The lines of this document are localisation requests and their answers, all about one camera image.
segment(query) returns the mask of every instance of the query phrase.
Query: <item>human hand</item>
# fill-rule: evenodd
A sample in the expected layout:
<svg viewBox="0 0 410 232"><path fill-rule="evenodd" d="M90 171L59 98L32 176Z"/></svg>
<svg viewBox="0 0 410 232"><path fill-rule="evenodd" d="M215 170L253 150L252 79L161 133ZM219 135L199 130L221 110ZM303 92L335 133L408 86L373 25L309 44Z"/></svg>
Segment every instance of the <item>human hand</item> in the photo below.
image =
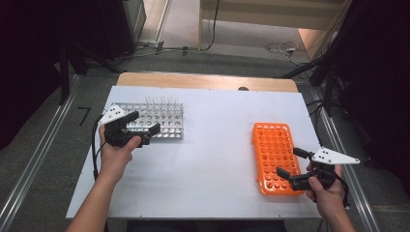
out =
<svg viewBox="0 0 410 232"><path fill-rule="evenodd" d="M309 164L307 171L311 169L312 166ZM341 165L335 165L335 172L341 178ZM328 189L323 189L322 184L316 177L310 177L308 182L312 190L306 192L307 197L317 203L317 211L322 218L327 221L332 221L340 215L345 214L343 207L343 187L339 180L335 180Z"/></svg>
<svg viewBox="0 0 410 232"><path fill-rule="evenodd" d="M105 143L105 136L103 135L105 126L99 128L100 142ZM102 146L102 167L98 179L104 179L109 184L117 184L124 175L124 170L129 161L132 160L132 150L135 149L141 142L139 136L133 137L126 146L112 147L108 143Z"/></svg>

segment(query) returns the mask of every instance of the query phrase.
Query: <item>wooden furniture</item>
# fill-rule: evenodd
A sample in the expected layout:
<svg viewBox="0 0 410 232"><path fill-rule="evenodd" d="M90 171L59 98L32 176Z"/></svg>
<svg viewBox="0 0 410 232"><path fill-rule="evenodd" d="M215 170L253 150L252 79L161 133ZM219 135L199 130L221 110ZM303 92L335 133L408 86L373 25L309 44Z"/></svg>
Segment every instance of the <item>wooden furniture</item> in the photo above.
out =
<svg viewBox="0 0 410 232"><path fill-rule="evenodd" d="M218 0L201 0L198 48L201 48L202 20L215 17ZM341 25L351 0L223 0L221 21L299 28L307 54L316 58Z"/></svg>
<svg viewBox="0 0 410 232"><path fill-rule="evenodd" d="M246 87L251 91L298 93L296 84L291 79L161 72L125 72L118 78L117 85L221 90L237 90Z"/></svg>

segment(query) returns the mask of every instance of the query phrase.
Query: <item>black curtain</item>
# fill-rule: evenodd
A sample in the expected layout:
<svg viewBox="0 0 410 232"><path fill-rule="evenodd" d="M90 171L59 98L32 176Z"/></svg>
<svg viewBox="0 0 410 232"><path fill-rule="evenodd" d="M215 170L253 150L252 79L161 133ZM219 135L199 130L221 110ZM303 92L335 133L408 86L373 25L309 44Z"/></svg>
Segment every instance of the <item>black curtain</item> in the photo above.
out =
<svg viewBox="0 0 410 232"><path fill-rule="evenodd" d="M58 9L52 1L0 1L0 149L60 85Z"/></svg>
<svg viewBox="0 0 410 232"><path fill-rule="evenodd" d="M337 75L349 82L339 99L369 156L410 194L410 2L367 2L337 48Z"/></svg>

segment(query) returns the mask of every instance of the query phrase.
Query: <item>white panel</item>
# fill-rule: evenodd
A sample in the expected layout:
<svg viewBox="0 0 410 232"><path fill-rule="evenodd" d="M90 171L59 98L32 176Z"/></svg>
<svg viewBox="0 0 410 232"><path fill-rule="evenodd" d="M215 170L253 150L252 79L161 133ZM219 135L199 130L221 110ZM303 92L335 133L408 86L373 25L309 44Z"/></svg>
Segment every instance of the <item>white panel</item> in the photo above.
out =
<svg viewBox="0 0 410 232"><path fill-rule="evenodd" d="M359 164L359 159L346 156L342 153L335 152L327 148L321 148L311 158L313 161L318 161L327 164Z"/></svg>
<svg viewBox="0 0 410 232"><path fill-rule="evenodd" d="M255 179L251 130L256 122L285 123L296 147L320 148L301 94L115 86L105 108L112 102L145 102L147 97L160 96L184 104L185 137L153 139L151 145L133 152L114 191L110 217L319 217L305 195L263 195ZM306 173L308 160L299 163ZM75 215L94 183L92 166L89 153L68 218Z"/></svg>

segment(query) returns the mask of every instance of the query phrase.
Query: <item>wooden edge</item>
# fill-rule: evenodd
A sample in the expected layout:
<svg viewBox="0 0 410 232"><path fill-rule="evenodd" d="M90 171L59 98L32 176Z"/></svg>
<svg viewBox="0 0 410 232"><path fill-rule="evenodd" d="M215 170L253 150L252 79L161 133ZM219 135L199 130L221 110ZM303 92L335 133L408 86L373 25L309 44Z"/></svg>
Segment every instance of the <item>wooden edge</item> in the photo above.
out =
<svg viewBox="0 0 410 232"><path fill-rule="evenodd" d="M124 72L120 74L117 85L220 90L246 87L250 91L298 93L296 83L291 79L185 73Z"/></svg>
<svg viewBox="0 0 410 232"><path fill-rule="evenodd" d="M344 21L346 18L347 12L349 11L350 5L352 1L344 0L337 11L339 14L335 15L334 18L330 19L328 22L328 26L325 30L309 30L299 28L299 35L301 36L302 42L304 43L305 49L307 50L307 55L310 60L314 60L319 55L321 55L322 51L325 50L328 40L334 34L334 32L338 31L341 22Z"/></svg>

